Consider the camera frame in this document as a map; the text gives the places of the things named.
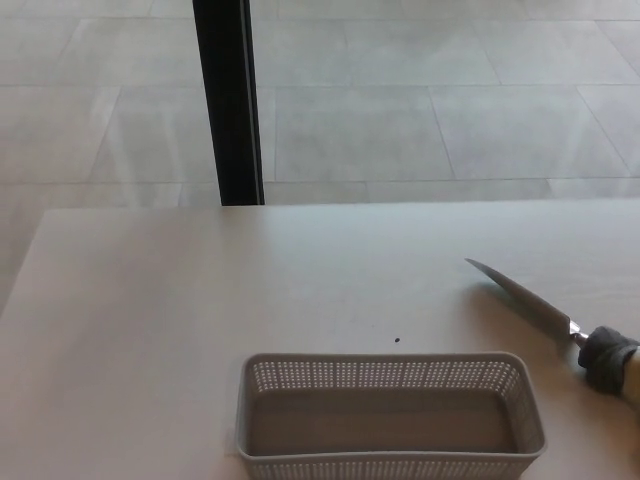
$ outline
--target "basket rim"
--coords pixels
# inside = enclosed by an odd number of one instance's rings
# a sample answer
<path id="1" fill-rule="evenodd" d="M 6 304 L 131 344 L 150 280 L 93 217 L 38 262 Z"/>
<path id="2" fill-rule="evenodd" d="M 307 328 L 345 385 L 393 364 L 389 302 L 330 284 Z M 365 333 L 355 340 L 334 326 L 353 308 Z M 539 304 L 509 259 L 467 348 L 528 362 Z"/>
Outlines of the basket rim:
<path id="1" fill-rule="evenodd" d="M 341 360 L 370 360 L 372 363 L 374 362 L 393 362 L 395 361 L 446 361 L 446 360 L 457 360 L 457 361 L 474 361 L 474 360 L 484 360 L 491 361 L 493 359 L 499 361 L 505 361 L 507 363 L 512 364 L 515 368 L 520 371 L 520 374 L 523 378 L 523 384 L 526 391 L 526 394 L 531 399 L 531 409 L 533 420 L 535 422 L 536 428 L 540 432 L 542 438 L 542 445 L 535 452 L 530 453 L 484 453 L 484 452 L 447 452 L 447 451 L 371 451 L 371 452 L 333 452 L 333 453 L 304 453 L 304 454 L 291 454 L 291 455 L 251 455 L 247 453 L 242 448 L 242 432 L 241 432 L 241 417 L 244 413 L 244 406 L 242 399 L 245 393 L 245 378 L 249 372 L 249 369 L 256 363 L 260 361 L 299 361 L 299 362 L 308 362 L 308 361 L 341 361 Z M 459 459 L 466 461 L 489 461 L 489 460 L 498 460 L 498 461 L 527 461 L 533 462 L 536 458 L 542 455 L 547 450 L 547 436 L 545 434 L 545 430 L 542 424 L 542 420 L 540 417 L 540 411 L 538 408 L 538 401 L 535 395 L 535 391 L 533 388 L 533 383 L 531 381 L 531 376 L 529 375 L 529 369 L 527 365 L 524 363 L 519 356 L 503 351 L 489 351 L 489 352 L 476 352 L 476 353 L 409 353 L 409 354 L 369 354 L 369 353 L 257 353 L 251 355 L 247 358 L 242 365 L 242 376 L 240 379 L 240 388 L 238 393 L 238 404 L 237 404 L 237 413 L 236 413 L 236 424 L 235 424 L 236 434 L 235 434 L 235 446 L 236 450 L 240 457 L 253 464 L 260 463 L 274 463 L 274 462 L 285 462 L 285 463 L 305 463 L 305 462 L 317 462 L 317 461 L 361 461 L 361 460 L 402 460 L 403 457 L 406 459 L 424 459 L 428 460 L 429 458 L 438 458 L 438 459 Z"/>

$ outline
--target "white tabletop surface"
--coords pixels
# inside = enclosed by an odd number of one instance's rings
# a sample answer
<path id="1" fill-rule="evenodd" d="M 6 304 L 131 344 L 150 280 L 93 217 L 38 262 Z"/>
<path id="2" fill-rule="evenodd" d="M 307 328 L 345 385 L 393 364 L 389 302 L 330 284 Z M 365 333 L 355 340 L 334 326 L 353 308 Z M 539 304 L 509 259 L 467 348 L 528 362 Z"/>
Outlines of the white tabletop surface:
<path id="1" fill-rule="evenodd" d="M 638 201 L 50 212 L 0 319 L 0 478 L 243 479 L 247 356 L 486 350 L 537 390 L 523 478 L 638 478 L 634 413 L 464 257 L 640 336 Z"/>

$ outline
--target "tile grout line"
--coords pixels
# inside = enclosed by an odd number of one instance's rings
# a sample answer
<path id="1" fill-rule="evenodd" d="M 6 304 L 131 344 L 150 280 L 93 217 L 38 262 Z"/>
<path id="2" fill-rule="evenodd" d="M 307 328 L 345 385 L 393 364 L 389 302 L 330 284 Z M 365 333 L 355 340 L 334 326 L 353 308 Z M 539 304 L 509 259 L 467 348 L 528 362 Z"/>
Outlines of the tile grout line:
<path id="1" fill-rule="evenodd" d="M 69 35 L 69 39 L 67 40 L 67 43 L 65 43 L 64 47 L 62 48 L 62 50 L 60 50 L 60 54 L 58 55 L 58 58 L 56 58 L 56 61 L 53 62 L 53 67 L 51 68 L 51 70 L 49 71 L 48 75 L 46 75 L 47 79 L 44 81 L 44 85 L 45 87 L 54 87 L 55 82 L 54 82 L 54 77 L 56 76 L 56 72 L 58 71 L 58 67 L 60 66 L 60 64 L 62 63 L 62 59 L 64 58 L 65 53 L 67 52 L 67 50 L 69 49 L 69 45 L 71 45 L 71 42 L 73 41 L 73 39 L 76 36 L 76 33 L 78 33 L 78 30 L 80 29 L 80 24 L 82 23 L 82 18 L 76 18 L 76 24 L 75 27 L 73 27 L 73 32 L 71 32 L 71 35 Z"/>
<path id="2" fill-rule="evenodd" d="M 618 154 L 618 157 L 620 158 L 620 161 L 624 165 L 624 168 L 627 169 L 627 173 L 629 174 L 629 177 L 631 177 L 632 173 L 631 173 L 631 169 L 629 168 L 629 165 L 627 164 L 627 161 L 624 159 L 622 154 L 618 151 L 618 147 L 613 142 L 613 140 L 611 140 L 611 137 L 609 137 L 609 134 L 607 133 L 607 130 L 604 128 L 602 123 L 600 123 L 600 119 L 594 113 L 594 111 L 591 109 L 591 106 L 589 106 L 589 102 L 587 102 L 587 99 L 584 98 L 584 95 L 582 95 L 582 92 L 580 91 L 580 89 L 577 86 L 575 87 L 575 90 L 576 90 L 576 93 L 578 94 L 578 96 L 580 97 L 580 99 L 582 100 L 582 103 L 585 105 L 585 107 L 587 107 L 587 110 L 589 110 L 589 113 L 591 113 L 591 116 L 593 117 L 593 119 L 596 121 L 596 123 L 600 127 L 600 130 L 602 130 L 602 133 L 604 133 L 604 136 L 609 141 L 609 144 L 613 147 L 613 150 Z"/>
<path id="3" fill-rule="evenodd" d="M 456 171 L 453 168 L 453 162 L 451 162 L 451 155 L 449 154 L 449 147 L 447 147 L 447 142 L 444 140 L 444 134 L 442 133 L 442 127 L 440 126 L 440 119 L 438 118 L 438 113 L 436 112 L 436 106 L 433 102 L 433 96 L 431 95 L 431 87 L 427 87 L 427 95 L 429 95 L 429 103 L 431 104 L 431 110 L 433 111 L 433 118 L 436 121 L 436 126 L 438 127 L 438 133 L 440 133 L 440 141 L 442 142 L 442 146 L 444 148 L 444 153 L 447 155 L 447 162 L 449 162 L 449 169 L 451 170 L 451 175 L 453 180 L 457 180 Z"/>
<path id="4" fill-rule="evenodd" d="M 604 38 L 606 38 L 607 41 L 609 42 L 609 45 L 611 45 L 613 47 L 613 49 L 616 52 L 618 52 L 618 55 L 620 55 L 620 57 L 626 62 L 626 64 L 629 65 L 629 68 L 631 68 L 631 70 L 633 70 L 633 72 L 636 74 L 636 77 L 638 77 L 638 80 L 640 80 L 640 72 L 633 65 L 631 65 L 631 62 L 629 61 L 629 59 L 620 51 L 620 49 L 618 48 L 616 43 L 611 39 L 611 37 L 609 35 L 607 35 L 607 32 L 604 31 L 602 29 L 602 27 L 600 27 L 600 24 L 602 22 L 604 22 L 604 21 L 606 21 L 606 20 L 594 20 L 593 23 L 596 24 L 596 28 L 598 29 L 598 31 L 600 33 L 602 33 Z"/>
<path id="5" fill-rule="evenodd" d="M 480 44 L 480 47 L 482 48 L 482 51 L 484 52 L 484 56 L 487 59 L 487 62 L 489 63 L 489 65 L 491 66 L 491 69 L 493 70 L 493 74 L 496 76 L 496 80 L 498 80 L 498 85 L 497 86 L 502 86 L 503 85 L 502 78 L 500 78 L 500 75 L 498 75 L 498 70 L 496 69 L 496 66 L 491 61 L 491 57 L 489 56 L 489 51 L 487 50 L 487 46 L 482 41 L 482 35 L 480 35 L 480 33 L 478 32 L 478 29 L 476 28 L 476 21 L 475 20 L 471 20 L 470 23 L 471 23 L 471 30 L 473 31 L 474 35 L 476 36 L 476 39 L 478 40 L 478 43 Z"/>
<path id="6" fill-rule="evenodd" d="M 96 150 L 96 155 L 93 159 L 93 163 L 91 164 L 91 169 L 89 170 L 89 175 L 87 176 L 87 182 L 93 177 L 93 173 L 96 169 L 96 165 L 98 164 L 98 159 L 100 157 L 100 152 L 102 151 L 102 147 L 104 142 L 106 141 L 107 135 L 109 134 L 109 127 L 111 127 L 111 122 L 113 121 L 113 117 L 116 113 L 116 108 L 118 108 L 118 103 L 120 102 L 120 96 L 122 95 L 122 86 L 118 88 L 118 95 L 116 95 L 116 99 L 113 102 L 113 109 L 111 110 L 111 114 L 109 115 L 109 121 L 107 122 L 107 126 L 104 129 L 104 134 L 102 135 L 102 139 L 100 139 L 100 145 L 98 145 L 98 150 Z"/>

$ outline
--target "black metal frame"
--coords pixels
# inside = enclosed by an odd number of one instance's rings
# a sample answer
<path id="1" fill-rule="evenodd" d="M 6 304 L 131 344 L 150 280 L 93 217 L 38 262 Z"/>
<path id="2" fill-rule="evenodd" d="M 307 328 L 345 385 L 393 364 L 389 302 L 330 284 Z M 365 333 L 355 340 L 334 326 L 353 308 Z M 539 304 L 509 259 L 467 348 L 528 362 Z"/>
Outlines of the black metal frame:
<path id="1" fill-rule="evenodd" d="M 263 205 L 249 0 L 193 0 L 223 205 Z"/>

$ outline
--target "gray knife handle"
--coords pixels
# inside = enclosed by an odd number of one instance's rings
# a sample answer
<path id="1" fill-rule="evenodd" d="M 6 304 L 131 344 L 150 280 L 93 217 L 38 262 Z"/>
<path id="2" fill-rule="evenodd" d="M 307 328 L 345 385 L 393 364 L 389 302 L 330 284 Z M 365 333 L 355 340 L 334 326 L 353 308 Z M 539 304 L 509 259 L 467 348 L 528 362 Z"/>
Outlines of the gray knife handle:
<path id="1" fill-rule="evenodd" d="M 640 405 L 640 352 L 631 355 L 624 366 L 622 396 L 634 405 Z"/>
<path id="2" fill-rule="evenodd" d="M 589 386 L 640 405 L 639 346 L 639 342 L 612 328 L 596 328 L 578 355 L 578 364 L 587 371 Z"/>

